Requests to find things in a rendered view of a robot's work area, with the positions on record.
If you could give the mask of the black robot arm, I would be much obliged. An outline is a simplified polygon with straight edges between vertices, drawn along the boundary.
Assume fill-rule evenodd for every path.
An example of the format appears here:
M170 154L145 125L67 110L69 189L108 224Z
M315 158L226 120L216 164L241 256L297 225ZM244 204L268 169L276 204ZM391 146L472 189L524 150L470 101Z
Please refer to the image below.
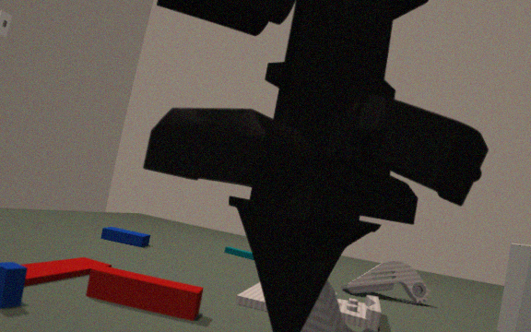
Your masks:
M336 39L367 47L387 63L394 19L428 1L158 0L157 6L256 36L268 22L282 24L295 3L288 48L306 39ZM375 95L374 82L369 69L362 80L349 81L326 157L358 164L361 144L360 154L383 166L382 178L368 179L389 181L394 172L463 206L489 152L480 132L418 106Z

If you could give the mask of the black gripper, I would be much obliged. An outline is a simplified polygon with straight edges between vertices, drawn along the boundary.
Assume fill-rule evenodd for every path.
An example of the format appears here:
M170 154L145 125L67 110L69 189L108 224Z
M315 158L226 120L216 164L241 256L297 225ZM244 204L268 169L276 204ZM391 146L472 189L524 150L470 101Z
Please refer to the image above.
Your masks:
M274 118L254 109L172 108L151 130L144 169L252 187L230 196L251 247L273 332L301 332L343 251L381 224L414 224L419 198L383 166L326 157L349 81L374 76L373 94L395 98L386 62L356 43L296 41L268 63L279 88Z

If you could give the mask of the red rectangular block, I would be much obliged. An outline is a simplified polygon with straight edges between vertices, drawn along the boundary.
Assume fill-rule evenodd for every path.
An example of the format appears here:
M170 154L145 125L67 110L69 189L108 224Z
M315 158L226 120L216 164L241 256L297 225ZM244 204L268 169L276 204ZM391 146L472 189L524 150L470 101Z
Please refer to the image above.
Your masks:
M203 288L112 267L90 270L86 296L194 321Z

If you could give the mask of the teal flat bar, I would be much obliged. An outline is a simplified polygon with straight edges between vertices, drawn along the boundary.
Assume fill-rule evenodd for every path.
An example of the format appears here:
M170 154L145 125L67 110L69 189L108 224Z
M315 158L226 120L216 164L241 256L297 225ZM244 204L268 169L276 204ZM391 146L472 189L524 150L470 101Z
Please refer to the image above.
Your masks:
M242 249L238 249L238 248L234 248L234 247L230 247L230 246L225 246L224 253L237 255L237 256L241 256L241 257L245 257L245 258L249 258L249 259L254 260L254 256L253 256L252 252L244 251Z

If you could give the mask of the red flat bar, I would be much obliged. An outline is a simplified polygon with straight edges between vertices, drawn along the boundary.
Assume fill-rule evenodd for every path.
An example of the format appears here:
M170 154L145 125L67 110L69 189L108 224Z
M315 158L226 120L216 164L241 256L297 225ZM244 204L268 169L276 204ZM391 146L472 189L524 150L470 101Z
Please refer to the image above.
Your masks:
M90 275L90 270L98 266L112 267L112 265L90 260L86 257L55 260L43 263L38 262L22 266L27 269L24 286Z

